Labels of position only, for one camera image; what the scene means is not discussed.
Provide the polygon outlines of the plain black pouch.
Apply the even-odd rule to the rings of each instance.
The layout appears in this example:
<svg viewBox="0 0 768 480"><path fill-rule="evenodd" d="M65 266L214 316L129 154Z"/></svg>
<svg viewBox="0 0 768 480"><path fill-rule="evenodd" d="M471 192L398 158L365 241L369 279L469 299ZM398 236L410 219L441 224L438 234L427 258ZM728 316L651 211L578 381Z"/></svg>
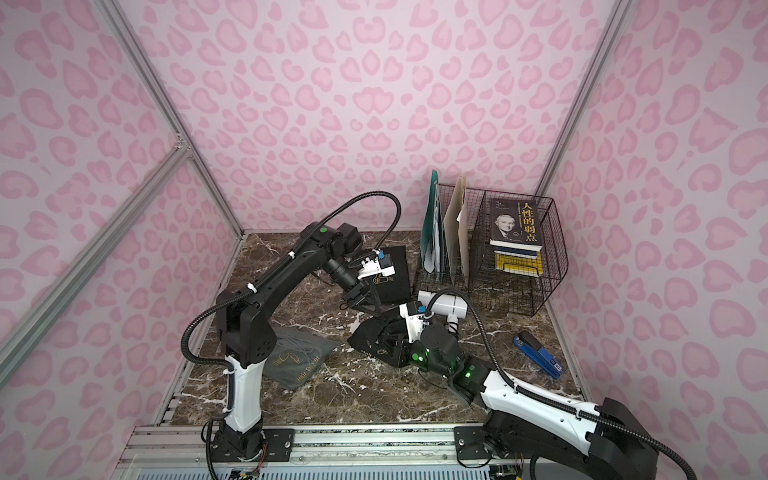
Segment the plain black pouch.
<svg viewBox="0 0 768 480"><path fill-rule="evenodd" d="M405 339L408 340L405 321L399 308L393 308L362 322L347 343L358 352L401 368L400 353Z"/></svg>

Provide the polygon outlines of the white hair dryer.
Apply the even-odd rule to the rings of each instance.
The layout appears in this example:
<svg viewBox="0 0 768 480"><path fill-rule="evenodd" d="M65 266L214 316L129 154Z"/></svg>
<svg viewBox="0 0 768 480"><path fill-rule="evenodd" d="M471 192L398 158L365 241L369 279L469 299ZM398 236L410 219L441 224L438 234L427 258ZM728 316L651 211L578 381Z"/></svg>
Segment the white hair dryer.
<svg viewBox="0 0 768 480"><path fill-rule="evenodd" d="M425 307L435 296L434 293L420 290L418 292L417 300L420 301ZM458 336L459 323L467 315L468 305L465 300L459 296L453 294L441 295L431 307L429 313L425 312L425 326L427 320L434 314L442 315L446 317L446 329L454 336Z"/></svg>

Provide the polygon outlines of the grey hair dryer pouch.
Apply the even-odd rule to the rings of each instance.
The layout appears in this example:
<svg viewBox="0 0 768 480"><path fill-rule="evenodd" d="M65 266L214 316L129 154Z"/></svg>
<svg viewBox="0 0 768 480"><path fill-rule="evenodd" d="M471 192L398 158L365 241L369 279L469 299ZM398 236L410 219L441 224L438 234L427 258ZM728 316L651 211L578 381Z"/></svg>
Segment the grey hair dryer pouch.
<svg viewBox="0 0 768 480"><path fill-rule="evenodd" d="M287 390L305 385L340 343L294 328L275 328L276 346L264 375Z"/></svg>

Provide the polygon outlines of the black pouch gold print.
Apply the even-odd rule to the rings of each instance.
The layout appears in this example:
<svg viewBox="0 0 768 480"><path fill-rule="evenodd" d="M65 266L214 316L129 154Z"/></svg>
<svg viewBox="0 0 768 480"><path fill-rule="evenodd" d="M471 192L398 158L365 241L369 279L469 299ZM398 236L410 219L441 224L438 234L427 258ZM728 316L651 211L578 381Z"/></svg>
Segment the black pouch gold print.
<svg viewBox="0 0 768 480"><path fill-rule="evenodd" d="M385 247L383 252L391 257L394 274L378 274L371 277L371 283L382 304L402 304L411 297L410 274L405 246Z"/></svg>

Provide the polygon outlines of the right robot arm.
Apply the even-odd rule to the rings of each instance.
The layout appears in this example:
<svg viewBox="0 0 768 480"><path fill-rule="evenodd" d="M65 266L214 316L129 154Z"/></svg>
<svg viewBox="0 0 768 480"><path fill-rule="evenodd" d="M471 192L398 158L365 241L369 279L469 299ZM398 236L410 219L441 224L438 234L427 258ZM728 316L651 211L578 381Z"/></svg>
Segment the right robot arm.
<svg viewBox="0 0 768 480"><path fill-rule="evenodd" d="M623 403L610 398L600 404L577 401L508 374L483 321L476 324L489 358L465 352L457 328L432 319L442 297L461 295L444 289L427 303L401 305L399 315L405 322L410 363L443 377L462 402L477 403L487 411L480 443L491 457L522 455L532 462L544 458L591 479L653 479L659 456L665 456L686 478L696 478L693 467L654 439Z"/></svg>

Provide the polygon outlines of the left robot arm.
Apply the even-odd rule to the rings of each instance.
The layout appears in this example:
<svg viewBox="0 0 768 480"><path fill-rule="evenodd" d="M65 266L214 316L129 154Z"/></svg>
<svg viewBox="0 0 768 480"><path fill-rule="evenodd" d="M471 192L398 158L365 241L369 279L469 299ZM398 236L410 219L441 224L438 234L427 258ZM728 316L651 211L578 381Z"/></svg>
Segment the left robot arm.
<svg viewBox="0 0 768 480"><path fill-rule="evenodd" d="M374 195L359 194L305 227L291 249L254 283L235 294L221 293L213 306L186 327L180 343L183 357L193 364L218 366L227 378L224 410L207 421L202 435L207 464L266 459L269 446L263 432L261 386L264 366L277 344L270 319L307 276L325 271L342 290L342 308L381 314L381 300L370 279L393 274L392 261L379 245L361 253L362 237L356 227L328 224ZM209 316L215 318L224 354L221 359L200 357L190 348L192 334Z"/></svg>

